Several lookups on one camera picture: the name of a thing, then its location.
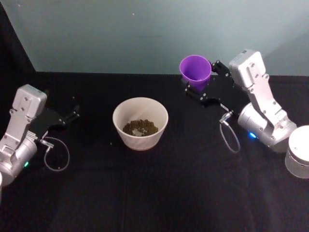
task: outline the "light blue wall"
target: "light blue wall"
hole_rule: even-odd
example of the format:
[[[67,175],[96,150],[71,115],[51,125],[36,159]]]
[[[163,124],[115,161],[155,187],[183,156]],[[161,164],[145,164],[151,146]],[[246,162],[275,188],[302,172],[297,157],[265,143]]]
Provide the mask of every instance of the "light blue wall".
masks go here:
[[[309,75],[309,0],[1,0],[38,71],[178,73],[200,54],[262,52],[270,74]]]

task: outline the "white bowl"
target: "white bowl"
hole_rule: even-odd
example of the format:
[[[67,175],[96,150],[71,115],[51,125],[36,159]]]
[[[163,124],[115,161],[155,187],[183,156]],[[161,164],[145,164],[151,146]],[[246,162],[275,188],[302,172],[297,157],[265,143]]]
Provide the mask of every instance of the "white bowl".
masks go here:
[[[159,131],[148,136],[133,136],[123,132],[123,127],[132,120],[149,120],[158,127]],[[165,107],[150,98],[131,98],[120,103],[112,115],[112,121],[122,139],[129,148],[144,151],[155,146],[166,125],[169,115]]]

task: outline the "black tablecloth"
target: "black tablecloth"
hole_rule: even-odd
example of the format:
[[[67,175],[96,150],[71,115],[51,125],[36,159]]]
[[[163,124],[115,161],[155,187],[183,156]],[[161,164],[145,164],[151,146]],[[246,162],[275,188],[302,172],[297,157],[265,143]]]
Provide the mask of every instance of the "black tablecloth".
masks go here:
[[[287,171],[285,154],[249,139],[236,122],[242,150],[231,153],[219,132],[223,109],[186,97],[178,75],[1,74],[2,134],[15,92],[27,83],[48,88],[47,106],[63,114],[74,96],[81,118],[52,134],[70,149],[67,170],[49,171],[39,150],[3,188],[1,232],[309,231],[309,182]],[[289,118],[309,124],[308,77],[274,76],[270,83]],[[115,107],[132,97],[156,99],[169,113],[148,151],[127,148],[112,123]]]

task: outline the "blue led light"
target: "blue led light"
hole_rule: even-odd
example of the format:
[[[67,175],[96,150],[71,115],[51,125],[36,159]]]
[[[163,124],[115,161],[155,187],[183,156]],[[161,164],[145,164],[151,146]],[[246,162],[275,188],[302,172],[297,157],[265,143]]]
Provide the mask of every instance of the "blue led light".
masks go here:
[[[253,134],[252,132],[249,132],[249,137],[252,138],[252,139],[256,139],[256,135]]]

